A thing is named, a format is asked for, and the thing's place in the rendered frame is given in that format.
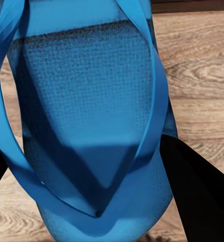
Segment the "sandal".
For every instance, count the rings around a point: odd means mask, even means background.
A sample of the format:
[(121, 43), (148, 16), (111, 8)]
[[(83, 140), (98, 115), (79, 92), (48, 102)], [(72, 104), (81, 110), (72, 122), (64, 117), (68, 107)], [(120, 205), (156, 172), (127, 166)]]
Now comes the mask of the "sandal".
[(56, 242), (136, 242), (173, 192), (178, 138), (151, 0), (0, 0), (0, 71), (16, 84), (22, 151), (0, 81), (0, 152)]

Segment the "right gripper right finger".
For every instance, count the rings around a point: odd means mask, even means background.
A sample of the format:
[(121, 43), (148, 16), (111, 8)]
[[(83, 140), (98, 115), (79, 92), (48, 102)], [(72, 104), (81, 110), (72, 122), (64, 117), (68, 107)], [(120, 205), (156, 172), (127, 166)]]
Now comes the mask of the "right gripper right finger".
[(224, 174), (166, 134), (160, 155), (188, 242), (224, 242)]

